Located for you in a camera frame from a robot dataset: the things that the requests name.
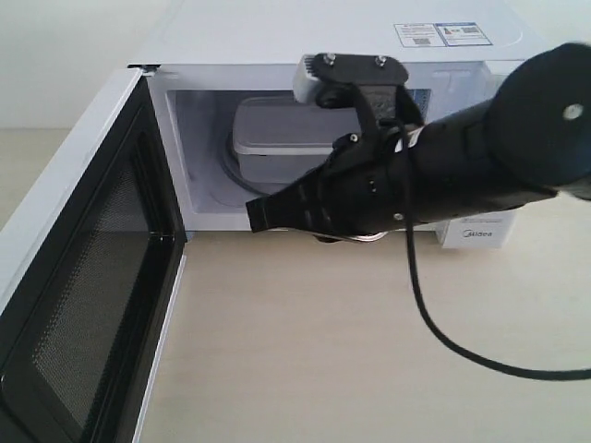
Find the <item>beige table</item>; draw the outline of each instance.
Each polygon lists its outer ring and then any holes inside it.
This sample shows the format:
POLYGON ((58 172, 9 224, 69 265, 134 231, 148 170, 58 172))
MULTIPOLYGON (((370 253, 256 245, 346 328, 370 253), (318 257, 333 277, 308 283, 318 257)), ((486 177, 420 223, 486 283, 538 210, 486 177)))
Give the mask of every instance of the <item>beige table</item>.
MULTIPOLYGON (((2 222, 63 134, 0 133, 2 222), (6 168, 16 159, 24 172, 6 168)), ((521 210, 502 250, 421 234, 433 317, 507 363, 591 365, 589 227, 591 205, 560 198, 521 210)), ((591 382, 506 377, 443 348, 416 312, 399 233, 372 245, 202 233, 142 441, 588 442, 589 417, 591 382)))

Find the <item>microwave oven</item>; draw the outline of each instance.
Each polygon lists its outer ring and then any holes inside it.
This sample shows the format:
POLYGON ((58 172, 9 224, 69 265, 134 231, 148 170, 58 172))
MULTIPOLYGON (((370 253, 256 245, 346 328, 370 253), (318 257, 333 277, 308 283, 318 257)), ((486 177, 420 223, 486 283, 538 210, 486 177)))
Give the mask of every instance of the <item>microwave oven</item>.
MULTIPOLYGON (((302 54, 400 60, 429 121, 545 49, 493 0, 174 3, 0 233, 0 440, 139 441, 187 233, 249 229, 253 194, 216 153, 240 103, 289 93, 302 54)), ((427 229, 497 246, 513 217, 427 229), (480 228, 492 234, 462 234, 480 228)))

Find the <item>plastic food container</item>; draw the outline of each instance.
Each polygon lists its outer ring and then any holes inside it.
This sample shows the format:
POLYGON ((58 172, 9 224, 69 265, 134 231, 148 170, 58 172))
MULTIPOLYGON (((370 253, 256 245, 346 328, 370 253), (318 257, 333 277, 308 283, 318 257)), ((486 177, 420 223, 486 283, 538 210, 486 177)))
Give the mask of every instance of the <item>plastic food container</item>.
POLYGON ((245 180, 288 184, 324 162, 334 140, 359 132, 359 123, 353 109, 321 109, 289 96, 261 97, 238 105, 233 131, 245 180))

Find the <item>open microwave door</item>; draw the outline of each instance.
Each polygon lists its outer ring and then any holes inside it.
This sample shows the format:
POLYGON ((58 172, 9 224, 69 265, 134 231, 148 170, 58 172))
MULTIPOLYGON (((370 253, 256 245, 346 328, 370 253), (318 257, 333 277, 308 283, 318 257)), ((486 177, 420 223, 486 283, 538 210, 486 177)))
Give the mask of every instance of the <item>open microwave door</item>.
POLYGON ((146 79, 115 72, 0 233, 0 440, 132 440, 185 242, 146 79))

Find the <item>screw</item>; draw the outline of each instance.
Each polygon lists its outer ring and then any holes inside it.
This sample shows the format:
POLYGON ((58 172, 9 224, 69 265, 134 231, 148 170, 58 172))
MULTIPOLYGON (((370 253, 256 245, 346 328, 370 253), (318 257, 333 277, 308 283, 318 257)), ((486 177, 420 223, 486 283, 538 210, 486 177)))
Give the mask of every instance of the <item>screw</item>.
POLYGON ((564 120, 576 120, 581 115, 583 115, 584 110, 585 110, 585 107, 582 104, 579 104, 579 103, 571 104, 570 106, 567 106, 566 108, 564 108, 564 112, 562 113, 562 117, 564 118, 564 120))
POLYGON ((334 60, 336 60, 336 55, 333 53, 327 53, 324 55, 324 63, 328 66, 334 65, 334 60))
POLYGON ((378 55, 376 57, 376 65, 378 65, 379 67, 384 67, 384 65, 386 65, 387 61, 388 61, 388 58, 386 58, 385 55, 378 55))

